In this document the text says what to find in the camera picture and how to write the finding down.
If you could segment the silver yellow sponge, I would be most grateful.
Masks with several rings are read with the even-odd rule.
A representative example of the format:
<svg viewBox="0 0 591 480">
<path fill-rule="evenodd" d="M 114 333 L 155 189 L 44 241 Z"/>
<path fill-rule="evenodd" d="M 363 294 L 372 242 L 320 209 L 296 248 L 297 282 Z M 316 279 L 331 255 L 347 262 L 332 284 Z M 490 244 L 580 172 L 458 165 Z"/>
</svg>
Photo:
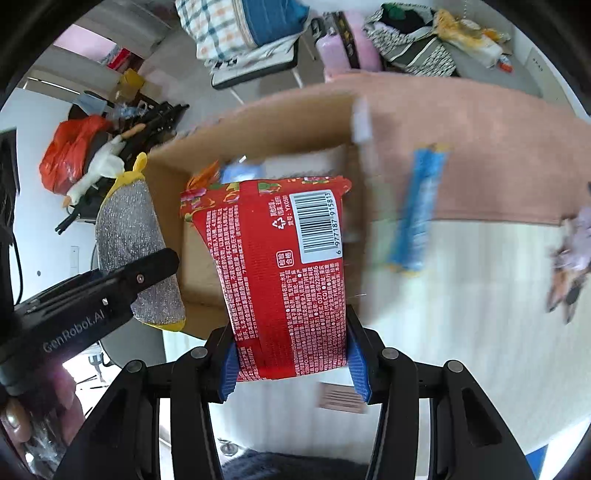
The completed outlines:
<svg viewBox="0 0 591 480">
<path fill-rule="evenodd" d="M 144 176 L 147 155 L 139 154 L 131 170 L 117 176 L 99 209 L 95 226 L 99 267 L 105 272 L 127 266 L 166 248 Z M 141 290 L 131 304 L 139 322 L 165 331 L 182 330 L 186 321 L 184 304 L 176 278 L 178 258 L 149 263 L 170 272 L 154 285 L 146 273 L 135 285 Z"/>
</svg>

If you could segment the red snack pack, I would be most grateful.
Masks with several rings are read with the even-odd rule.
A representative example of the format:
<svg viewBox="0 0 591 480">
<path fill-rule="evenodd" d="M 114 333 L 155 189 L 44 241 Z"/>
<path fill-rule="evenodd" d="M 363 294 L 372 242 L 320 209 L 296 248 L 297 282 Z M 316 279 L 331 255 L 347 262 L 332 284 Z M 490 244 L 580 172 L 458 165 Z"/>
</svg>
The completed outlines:
<svg viewBox="0 0 591 480">
<path fill-rule="evenodd" d="M 342 198 L 349 179 L 297 177 L 186 190 L 180 213 L 214 262 L 235 335 L 239 380 L 346 365 Z"/>
</svg>

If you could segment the blue long sachet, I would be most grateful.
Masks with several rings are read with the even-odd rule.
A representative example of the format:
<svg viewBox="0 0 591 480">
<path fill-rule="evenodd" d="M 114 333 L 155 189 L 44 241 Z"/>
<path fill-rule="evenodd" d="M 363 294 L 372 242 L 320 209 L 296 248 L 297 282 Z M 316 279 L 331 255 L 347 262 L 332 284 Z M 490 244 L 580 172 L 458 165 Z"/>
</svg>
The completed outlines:
<svg viewBox="0 0 591 480">
<path fill-rule="evenodd" d="M 412 176 L 389 255 L 390 264 L 397 271 L 416 274 L 424 267 L 431 221 L 449 153 L 449 147 L 441 143 L 414 152 Z"/>
</svg>

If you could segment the lilac towel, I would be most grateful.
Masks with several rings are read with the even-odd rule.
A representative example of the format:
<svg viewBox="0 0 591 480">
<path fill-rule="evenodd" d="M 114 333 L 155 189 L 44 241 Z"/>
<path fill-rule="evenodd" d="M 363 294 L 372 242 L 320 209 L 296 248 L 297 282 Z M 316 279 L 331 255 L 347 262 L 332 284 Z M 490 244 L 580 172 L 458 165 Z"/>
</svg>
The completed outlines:
<svg viewBox="0 0 591 480">
<path fill-rule="evenodd" d="M 590 264 L 590 225 L 578 218 L 566 218 L 560 226 L 566 236 L 554 253 L 554 267 L 573 272 L 585 271 Z"/>
</svg>

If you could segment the white goose plush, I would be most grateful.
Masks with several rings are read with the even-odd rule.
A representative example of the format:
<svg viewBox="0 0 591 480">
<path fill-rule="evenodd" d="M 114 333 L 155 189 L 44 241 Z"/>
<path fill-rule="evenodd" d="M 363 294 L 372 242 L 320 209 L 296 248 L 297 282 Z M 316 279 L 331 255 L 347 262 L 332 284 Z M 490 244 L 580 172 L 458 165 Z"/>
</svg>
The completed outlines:
<svg viewBox="0 0 591 480">
<path fill-rule="evenodd" d="M 87 172 L 68 190 L 62 207 L 75 206 L 90 187 L 101 178 L 115 179 L 124 172 L 124 161 L 119 157 L 128 139 L 140 133 L 145 124 L 137 124 L 102 145 L 93 155 Z"/>
</svg>

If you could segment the orange snack bag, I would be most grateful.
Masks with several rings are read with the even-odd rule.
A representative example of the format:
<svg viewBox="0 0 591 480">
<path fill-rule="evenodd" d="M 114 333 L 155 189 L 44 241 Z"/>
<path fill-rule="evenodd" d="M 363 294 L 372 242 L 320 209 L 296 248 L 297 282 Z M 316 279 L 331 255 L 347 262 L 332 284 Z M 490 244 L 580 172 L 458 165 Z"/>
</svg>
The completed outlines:
<svg viewBox="0 0 591 480">
<path fill-rule="evenodd" d="M 213 161 L 190 178 L 185 190 L 190 194 L 202 195 L 211 185 L 216 184 L 219 178 L 221 178 L 221 164 Z"/>
</svg>

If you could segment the red plastic bag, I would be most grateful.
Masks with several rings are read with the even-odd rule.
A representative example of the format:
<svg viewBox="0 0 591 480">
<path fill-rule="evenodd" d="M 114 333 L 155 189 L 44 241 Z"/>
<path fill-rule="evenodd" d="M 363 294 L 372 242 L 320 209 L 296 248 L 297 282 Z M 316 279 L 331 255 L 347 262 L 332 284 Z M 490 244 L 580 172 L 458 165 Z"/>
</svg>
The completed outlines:
<svg viewBox="0 0 591 480">
<path fill-rule="evenodd" d="M 61 122 L 39 165 L 44 188 L 65 195 L 81 178 L 95 135 L 111 128 L 112 123 L 98 115 Z"/>
</svg>

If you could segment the blue tissue pack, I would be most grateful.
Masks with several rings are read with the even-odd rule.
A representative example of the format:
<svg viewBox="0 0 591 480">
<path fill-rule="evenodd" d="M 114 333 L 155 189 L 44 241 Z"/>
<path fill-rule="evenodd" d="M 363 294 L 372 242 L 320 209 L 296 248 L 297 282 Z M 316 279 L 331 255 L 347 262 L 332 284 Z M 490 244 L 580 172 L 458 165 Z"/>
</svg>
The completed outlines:
<svg viewBox="0 0 591 480">
<path fill-rule="evenodd" d="M 221 184 L 263 179 L 263 166 L 249 161 L 245 156 L 231 160 L 221 167 Z"/>
</svg>

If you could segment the cardboard box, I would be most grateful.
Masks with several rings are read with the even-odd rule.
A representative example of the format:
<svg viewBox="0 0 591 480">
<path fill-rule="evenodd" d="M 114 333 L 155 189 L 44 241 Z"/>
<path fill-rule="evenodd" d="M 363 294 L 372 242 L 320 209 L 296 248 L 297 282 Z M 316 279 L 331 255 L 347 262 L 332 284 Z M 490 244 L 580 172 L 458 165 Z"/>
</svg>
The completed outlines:
<svg viewBox="0 0 591 480">
<path fill-rule="evenodd" d="M 214 262 L 191 221 L 204 206 L 206 188 L 235 202 L 239 188 L 276 196 L 287 182 L 349 180 L 342 198 L 342 260 L 346 299 L 358 305 L 372 218 L 366 163 L 373 145 L 366 99 L 322 86 L 250 103 L 152 149 L 145 174 L 164 240 L 180 257 L 184 333 L 204 339 L 228 323 Z"/>
</svg>

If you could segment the pink suitcase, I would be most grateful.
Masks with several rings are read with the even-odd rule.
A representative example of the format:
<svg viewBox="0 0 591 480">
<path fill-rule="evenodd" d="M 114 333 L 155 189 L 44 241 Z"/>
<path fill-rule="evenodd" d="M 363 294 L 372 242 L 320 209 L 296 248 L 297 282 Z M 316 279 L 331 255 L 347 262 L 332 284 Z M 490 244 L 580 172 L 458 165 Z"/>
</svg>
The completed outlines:
<svg viewBox="0 0 591 480">
<path fill-rule="evenodd" d="M 325 83 L 353 71 L 380 72 L 381 56 L 363 32 L 365 17 L 357 11 L 324 13 L 311 20 L 315 49 L 324 65 Z"/>
</svg>

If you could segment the grey chair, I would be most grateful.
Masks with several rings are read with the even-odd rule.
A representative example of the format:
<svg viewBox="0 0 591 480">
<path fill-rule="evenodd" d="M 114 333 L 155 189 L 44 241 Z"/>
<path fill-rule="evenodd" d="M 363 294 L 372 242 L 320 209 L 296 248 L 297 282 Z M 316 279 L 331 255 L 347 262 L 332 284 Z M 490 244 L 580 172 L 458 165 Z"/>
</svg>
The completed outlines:
<svg viewBox="0 0 591 480">
<path fill-rule="evenodd" d="M 486 47 L 484 51 L 467 52 L 450 43 L 446 43 L 445 46 L 456 64 L 459 77 L 519 90 L 538 98 L 542 97 L 541 90 L 532 75 L 520 61 L 513 58 L 512 54 L 508 56 L 509 70 L 498 66 L 502 56 L 501 49 L 508 46 L 511 52 L 512 40 L 499 47 Z"/>
</svg>

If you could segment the patterned tote bag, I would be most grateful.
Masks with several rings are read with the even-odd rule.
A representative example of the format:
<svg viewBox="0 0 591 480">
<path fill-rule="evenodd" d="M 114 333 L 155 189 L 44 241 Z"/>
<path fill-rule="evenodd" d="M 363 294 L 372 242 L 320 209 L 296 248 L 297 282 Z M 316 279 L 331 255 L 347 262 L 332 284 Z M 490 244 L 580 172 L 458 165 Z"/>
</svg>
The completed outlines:
<svg viewBox="0 0 591 480">
<path fill-rule="evenodd" d="M 363 32 L 384 71 L 427 77 L 457 76 L 456 63 L 435 31 L 436 12 L 424 5 L 384 3 L 366 18 Z"/>
</svg>

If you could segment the plaid blue pillow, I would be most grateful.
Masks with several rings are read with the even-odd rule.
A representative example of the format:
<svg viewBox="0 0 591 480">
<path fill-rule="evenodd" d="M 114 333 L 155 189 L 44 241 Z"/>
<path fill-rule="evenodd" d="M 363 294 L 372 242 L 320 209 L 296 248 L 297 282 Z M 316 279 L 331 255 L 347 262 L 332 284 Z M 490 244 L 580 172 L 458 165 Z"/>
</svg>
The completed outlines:
<svg viewBox="0 0 591 480">
<path fill-rule="evenodd" d="M 310 17 L 308 6 L 297 1 L 181 0 L 174 6 L 197 59 L 204 62 L 228 62 L 297 37 Z"/>
</svg>

